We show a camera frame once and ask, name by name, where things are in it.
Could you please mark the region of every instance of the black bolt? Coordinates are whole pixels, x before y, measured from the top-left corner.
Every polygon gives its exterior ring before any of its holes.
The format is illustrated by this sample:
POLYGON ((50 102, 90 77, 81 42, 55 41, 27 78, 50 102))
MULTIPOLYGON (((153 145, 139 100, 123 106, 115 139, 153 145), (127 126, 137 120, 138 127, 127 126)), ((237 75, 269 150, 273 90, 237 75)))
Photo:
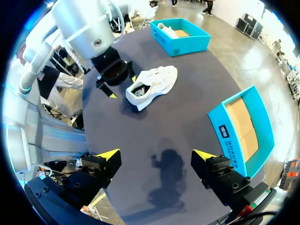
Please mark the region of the black bolt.
POLYGON ((43 187, 43 192, 46 193, 49 191, 49 188, 48 187, 43 187))
POLYGON ((39 192, 36 192, 36 198, 39 198, 40 196, 41 196, 41 193, 39 193, 39 192))
POLYGON ((245 182, 248 184, 251 182, 251 177, 245 177, 245 182))
POLYGON ((74 187, 75 187, 75 188, 80 188, 80 183, 77 183, 77 182, 76 182, 76 183, 74 184, 74 187))
POLYGON ((232 189, 233 189, 233 190, 236 190, 238 187, 239 187, 239 184, 238 184, 238 183, 233 183, 233 184, 232 184, 232 189))
POLYGON ((67 180, 68 180, 68 178, 67 178, 66 176, 62 176, 62 177, 61 177, 61 182, 62 182, 63 184, 66 184, 66 183, 67 183, 67 180))
POLYGON ((89 169, 89 174, 92 175, 92 176, 95 175, 95 170, 94 169, 89 169))

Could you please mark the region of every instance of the shoe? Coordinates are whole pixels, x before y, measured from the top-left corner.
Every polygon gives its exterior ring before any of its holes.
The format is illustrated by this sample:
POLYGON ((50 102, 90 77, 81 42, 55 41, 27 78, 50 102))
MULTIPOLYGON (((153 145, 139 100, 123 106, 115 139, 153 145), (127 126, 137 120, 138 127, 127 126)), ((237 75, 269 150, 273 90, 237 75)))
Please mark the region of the shoe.
POLYGON ((161 23, 161 22, 160 22, 157 26, 158 26, 158 28, 160 28, 163 32, 165 32, 167 35, 169 35, 170 38, 172 38, 172 39, 177 39, 177 38, 178 38, 177 34, 175 33, 175 31, 172 30, 171 27, 166 27, 166 26, 164 26, 164 24, 161 23))
POLYGON ((159 67, 142 71, 136 82, 126 89, 126 98, 138 111, 143 110, 159 95, 167 94, 177 80, 177 68, 159 67))

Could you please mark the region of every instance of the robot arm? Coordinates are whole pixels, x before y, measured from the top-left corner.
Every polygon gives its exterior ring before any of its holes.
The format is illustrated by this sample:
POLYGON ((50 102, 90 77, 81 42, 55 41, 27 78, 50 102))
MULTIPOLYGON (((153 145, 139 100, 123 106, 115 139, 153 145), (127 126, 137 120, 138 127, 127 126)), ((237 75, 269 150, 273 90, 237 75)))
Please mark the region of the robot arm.
POLYGON ((59 0, 26 38, 23 58, 29 63, 19 89, 27 94, 37 74, 53 55, 51 45, 62 34, 67 43, 85 60, 105 52, 115 41, 109 20, 128 14, 131 0, 59 0))

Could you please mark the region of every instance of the dark gray table surface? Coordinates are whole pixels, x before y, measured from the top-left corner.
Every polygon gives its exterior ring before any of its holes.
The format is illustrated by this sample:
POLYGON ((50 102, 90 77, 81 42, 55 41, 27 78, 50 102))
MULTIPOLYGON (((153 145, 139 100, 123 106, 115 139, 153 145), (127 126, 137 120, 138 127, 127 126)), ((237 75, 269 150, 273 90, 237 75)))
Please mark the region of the dark gray table surface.
MULTIPOLYGON (((178 69, 173 89, 139 113, 125 98, 130 79, 111 87, 114 99, 95 87, 95 69, 84 78, 90 153, 121 150, 122 166, 107 189, 114 208, 129 225, 205 225, 228 213, 190 162, 192 149, 223 153, 207 113, 240 91, 236 82, 210 51, 169 57, 149 28, 126 34, 113 47, 123 60, 134 62, 136 74, 159 66, 178 69)), ((262 180, 263 169, 252 186, 262 180)))

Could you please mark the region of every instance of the person's legs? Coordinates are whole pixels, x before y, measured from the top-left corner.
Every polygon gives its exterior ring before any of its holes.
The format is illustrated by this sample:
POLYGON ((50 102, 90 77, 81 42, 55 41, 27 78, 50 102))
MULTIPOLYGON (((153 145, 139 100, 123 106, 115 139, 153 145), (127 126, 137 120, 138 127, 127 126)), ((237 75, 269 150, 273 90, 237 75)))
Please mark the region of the person's legs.
POLYGON ((212 10, 213 4, 214 4, 213 1, 208 1, 207 2, 207 12, 208 12, 209 15, 211 15, 211 10, 212 10))
POLYGON ((50 106, 54 109, 60 111, 62 114, 66 115, 68 118, 73 116, 72 110, 69 109, 67 104, 65 103, 64 99, 58 92, 56 86, 54 86, 50 92, 50 95, 48 97, 48 102, 50 103, 50 106))
POLYGON ((205 10, 203 10, 202 12, 207 13, 207 11, 208 11, 208 7, 205 10))
POLYGON ((83 89, 83 80, 69 76, 64 73, 60 73, 55 86, 61 87, 61 88, 73 88, 77 90, 83 89))

